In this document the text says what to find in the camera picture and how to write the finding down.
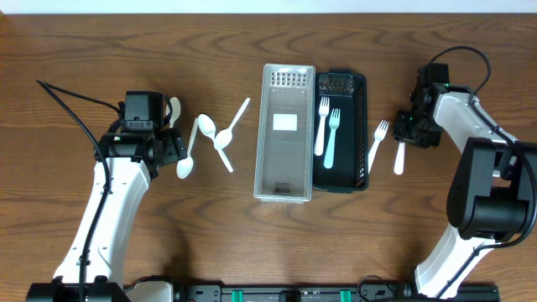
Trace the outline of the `white plastic spoon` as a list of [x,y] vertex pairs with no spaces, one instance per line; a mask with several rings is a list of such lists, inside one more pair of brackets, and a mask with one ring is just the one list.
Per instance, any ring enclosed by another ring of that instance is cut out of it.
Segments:
[[177,97],[169,99],[169,105],[166,107],[166,115],[169,115],[169,127],[173,128],[175,122],[179,119],[181,113],[180,100]]

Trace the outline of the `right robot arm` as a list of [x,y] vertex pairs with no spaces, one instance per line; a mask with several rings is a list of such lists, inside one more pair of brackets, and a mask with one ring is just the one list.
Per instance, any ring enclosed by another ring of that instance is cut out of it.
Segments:
[[401,143],[435,147],[447,133],[461,151],[451,183],[448,225],[414,271],[418,293],[449,299],[491,251],[516,246],[536,224],[536,146],[506,133],[466,87],[417,89],[412,107],[399,112]]

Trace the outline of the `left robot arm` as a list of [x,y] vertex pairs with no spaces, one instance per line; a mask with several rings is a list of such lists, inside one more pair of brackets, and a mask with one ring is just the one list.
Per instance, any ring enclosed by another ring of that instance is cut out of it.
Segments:
[[170,277],[123,287],[124,257],[139,204],[159,168],[185,159],[180,131],[105,133],[96,152],[90,200],[75,240],[49,283],[30,286],[28,301],[183,301]]

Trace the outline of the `pinkish white plastic fork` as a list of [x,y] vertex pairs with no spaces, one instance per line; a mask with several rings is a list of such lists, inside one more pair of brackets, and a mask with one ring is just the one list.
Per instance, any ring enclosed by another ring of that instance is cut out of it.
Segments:
[[323,96],[319,105],[318,113],[320,117],[317,134],[315,137],[314,155],[321,156],[324,152],[324,137],[325,137],[325,125],[326,117],[330,112],[330,98]]

